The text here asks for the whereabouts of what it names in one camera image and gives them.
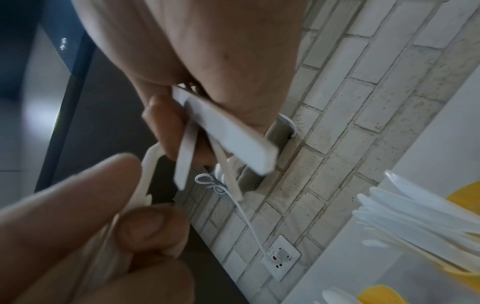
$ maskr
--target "finger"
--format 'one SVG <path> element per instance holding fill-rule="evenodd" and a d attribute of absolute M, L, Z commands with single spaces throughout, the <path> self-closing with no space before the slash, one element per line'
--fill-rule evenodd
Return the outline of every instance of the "finger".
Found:
<path fill-rule="evenodd" d="M 189 237 L 190 224 L 181 207 L 170 204 L 139 208 L 124 215 L 115 238 L 121 250 L 178 257 Z"/>
<path fill-rule="evenodd" d="M 188 121 L 180 104 L 168 96 L 155 95 L 150 99 L 149 106 L 145 108 L 142 117 L 165 149 L 166 155 L 176 160 Z M 217 160 L 205 133 L 200 132 L 192 164 L 205 166 L 216 163 Z"/>
<path fill-rule="evenodd" d="M 138 159 L 116 155 L 0 214 L 0 302 L 17 296 L 83 245 L 128 202 Z"/>
<path fill-rule="evenodd" d="M 170 259 L 114 280 L 79 304 L 190 304 L 195 283 L 183 262 Z"/>

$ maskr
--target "person's left hand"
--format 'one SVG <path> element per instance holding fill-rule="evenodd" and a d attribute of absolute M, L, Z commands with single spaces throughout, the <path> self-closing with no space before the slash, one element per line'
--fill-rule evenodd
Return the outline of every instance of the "person's left hand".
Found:
<path fill-rule="evenodd" d="M 2 210 L 0 303 L 14 301 L 110 222 L 133 194 L 141 171 L 137 158 L 117 155 Z M 192 275 L 176 259 L 189 229 L 183 211 L 171 204 L 127 213 L 118 222 L 115 237 L 122 250 L 135 253 L 130 273 L 79 303 L 193 303 Z M 40 292 L 61 290 L 61 283 L 57 279 L 55 286 Z M 33 299 L 40 302 L 45 297 L 36 294 Z"/>

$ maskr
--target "skin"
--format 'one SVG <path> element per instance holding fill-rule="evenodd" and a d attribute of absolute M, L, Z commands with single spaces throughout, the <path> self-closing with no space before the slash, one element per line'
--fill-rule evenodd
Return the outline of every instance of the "skin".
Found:
<path fill-rule="evenodd" d="M 171 98 L 171 85 L 202 86 L 259 133 L 278 115 L 294 73 L 304 1 L 73 0 L 73 5 L 97 46 L 132 82 L 145 106 L 143 118 L 169 158 L 177 158 L 188 121 Z M 193 163 L 216 162 L 203 134 Z M 0 303 L 60 294 L 60 273 L 69 270 L 70 254 L 121 211 L 140 175 L 138 159 L 117 155 L 2 210 Z M 77 302 L 193 303 L 192 275 L 176 259 L 189 228 L 173 205 L 126 214 L 115 239 L 121 250 L 134 253 L 130 273 Z"/>

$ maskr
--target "power cord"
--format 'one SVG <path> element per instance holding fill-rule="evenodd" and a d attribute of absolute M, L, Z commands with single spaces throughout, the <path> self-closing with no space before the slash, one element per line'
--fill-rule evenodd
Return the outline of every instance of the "power cord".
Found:
<path fill-rule="evenodd" d="M 201 178 L 206 178 L 208 181 L 201 181 L 200 179 Z M 220 183 L 219 181 L 217 181 L 216 179 L 214 179 L 210 174 L 207 174 L 207 173 L 202 173 L 202 174 L 199 174 L 195 177 L 195 183 L 197 184 L 200 184 L 200 185 L 208 185 L 207 186 L 207 189 L 212 189 L 216 194 L 218 194 L 219 196 L 222 196 L 222 195 L 225 195 L 227 194 L 230 199 L 233 201 L 233 203 L 235 204 L 235 206 L 238 208 L 238 210 L 240 211 L 240 214 L 241 216 L 243 217 L 243 219 L 245 220 L 247 226 L 249 227 L 250 231 L 252 232 L 253 234 L 253 237 L 255 238 L 255 241 L 258 245 L 258 247 L 260 248 L 260 251 L 262 252 L 263 256 L 268 260 L 270 261 L 271 263 L 273 264 L 279 264 L 281 263 L 281 261 L 279 261 L 278 259 L 275 261 L 273 260 L 266 252 L 265 252 L 265 249 L 264 247 L 262 246 L 262 244 L 260 243 L 259 241 L 259 238 L 257 237 L 257 234 L 255 233 L 255 230 L 254 228 L 252 227 L 252 224 L 250 223 L 249 219 L 247 218 L 247 216 L 245 215 L 244 213 L 244 210 L 242 209 L 242 207 L 240 207 L 240 204 L 239 202 L 237 202 L 233 197 L 232 195 L 230 194 L 230 192 L 227 190 L 227 188 L 225 187 L 225 185 L 223 185 L 222 183 Z"/>

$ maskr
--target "brick wall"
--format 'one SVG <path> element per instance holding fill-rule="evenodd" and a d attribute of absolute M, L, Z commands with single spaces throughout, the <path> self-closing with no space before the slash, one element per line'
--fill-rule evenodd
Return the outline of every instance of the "brick wall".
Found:
<path fill-rule="evenodd" d="M 264 247 L 301 259 L 281 282 L 226 196 L 189 183 L 175 201 L 253 303 L 278 303 L 480 63 L 480 0 L 317 0 L 282 112 L 298 136 L 242 205 Z"/>

